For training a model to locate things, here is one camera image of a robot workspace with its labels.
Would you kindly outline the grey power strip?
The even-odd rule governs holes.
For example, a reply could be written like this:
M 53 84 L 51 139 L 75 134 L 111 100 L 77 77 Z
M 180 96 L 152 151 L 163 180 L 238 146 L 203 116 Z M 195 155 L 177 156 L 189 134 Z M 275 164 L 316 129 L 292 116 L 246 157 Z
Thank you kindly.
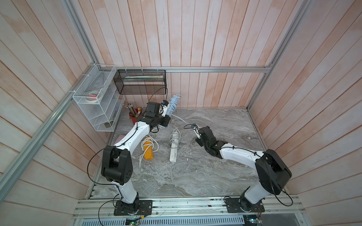
M 171 117 L 172 113 L 177 109 L 178 102 L 181 98 L 182 97 L 179 94 L 177 94 L 170 99 L 166 115 Z

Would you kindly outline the white power strip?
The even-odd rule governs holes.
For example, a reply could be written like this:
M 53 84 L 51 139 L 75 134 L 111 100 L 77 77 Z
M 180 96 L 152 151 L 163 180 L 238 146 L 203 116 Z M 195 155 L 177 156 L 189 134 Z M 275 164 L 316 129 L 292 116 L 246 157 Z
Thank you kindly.
M 176 161 L 177 161 L 177 151 L 179 148 L 180 138 L 181 138 L 181 136 L 177 129 L 175 129 L 172 132 L 172 134 L 170 135 L 170 145 L 171 145 L 170 162 L 171 163 L 176 163 Z

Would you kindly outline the yellow power strip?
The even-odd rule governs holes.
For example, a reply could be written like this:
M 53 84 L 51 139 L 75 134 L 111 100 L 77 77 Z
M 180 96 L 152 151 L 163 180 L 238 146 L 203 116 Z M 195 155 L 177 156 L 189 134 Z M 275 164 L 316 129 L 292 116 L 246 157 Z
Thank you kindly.
M 146 140 L 144 144 L 142 145 L 143 151 L 144 151 L 144 159 L 147 161 L 152 160 L 153 157 L 153 142 Z

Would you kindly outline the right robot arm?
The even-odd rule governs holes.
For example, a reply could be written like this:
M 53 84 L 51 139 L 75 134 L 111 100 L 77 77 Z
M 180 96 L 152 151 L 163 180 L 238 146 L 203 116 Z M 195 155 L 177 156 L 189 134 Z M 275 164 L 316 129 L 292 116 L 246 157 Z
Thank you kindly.
M 217 140 L 211 129 L 193 124 L 196 142 L 207 153 L 220 159 L 232 160 L 257 171 L 259 181 L 248 187 L 239 198 L 225 198 L 228 212 L 252 212 L 265 209 L 262 200 L 270 194 L 277 196 L 292 177 L 292 173 L 279 155 L 271 149 L 253 151 Z

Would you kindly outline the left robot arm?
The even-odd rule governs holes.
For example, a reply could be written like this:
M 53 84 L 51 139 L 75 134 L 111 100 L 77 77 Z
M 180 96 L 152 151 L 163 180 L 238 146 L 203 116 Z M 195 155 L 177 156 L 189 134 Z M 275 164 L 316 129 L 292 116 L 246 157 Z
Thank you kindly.
M 138 117 L 133 128 L 114 146 L 103 150 L 101 175 L 114 185 L 120 195 L 116 202 L 114 215 L 125 216 L 141 214 L 139 194 L 134 189 L 131 176 L 133 173 L 132 154 L 137 145 L 154 128 L 159 125 L 166 127 L 170 121 L 167 110 L 170 104 L 149 102 L 147 108 Z

